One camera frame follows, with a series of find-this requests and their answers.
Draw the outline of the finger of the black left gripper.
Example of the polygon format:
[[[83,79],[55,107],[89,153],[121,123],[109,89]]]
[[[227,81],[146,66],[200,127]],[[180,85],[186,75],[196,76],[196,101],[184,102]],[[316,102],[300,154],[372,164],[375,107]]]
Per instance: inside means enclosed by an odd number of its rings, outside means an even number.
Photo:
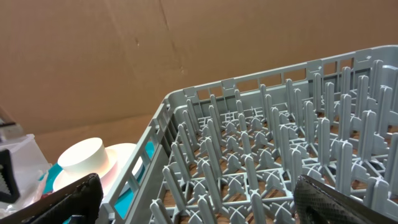
[[[1,151],[1,202],[15,203],[20,197],[14,178],[11,154],[8,149]]]

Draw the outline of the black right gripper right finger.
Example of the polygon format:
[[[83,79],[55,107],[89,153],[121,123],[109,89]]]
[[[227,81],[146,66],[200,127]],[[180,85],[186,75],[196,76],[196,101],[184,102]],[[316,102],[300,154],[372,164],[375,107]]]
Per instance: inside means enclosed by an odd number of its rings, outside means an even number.
[[[294,204],[301,223],[397,223],[307,175],[296,181]]]

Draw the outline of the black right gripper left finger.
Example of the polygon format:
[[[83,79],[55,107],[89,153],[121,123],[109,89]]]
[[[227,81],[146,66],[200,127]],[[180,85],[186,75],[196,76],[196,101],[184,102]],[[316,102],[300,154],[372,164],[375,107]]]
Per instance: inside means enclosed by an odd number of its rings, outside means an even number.
[[[99,217],[103,189],[96,173],[40,199],[18,212],[1,219],[1,224],[63,223],[73,216],[78,223],[94,223]]]

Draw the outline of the white paper cup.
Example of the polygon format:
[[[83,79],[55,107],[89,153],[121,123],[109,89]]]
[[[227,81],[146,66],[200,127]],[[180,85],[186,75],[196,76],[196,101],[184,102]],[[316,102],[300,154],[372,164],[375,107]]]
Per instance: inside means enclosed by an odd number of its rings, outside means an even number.
[[[58,158],[59,166],[68,174],[78,175],[101,170],[109,159],[101,138],[89,138],[70,146]]]

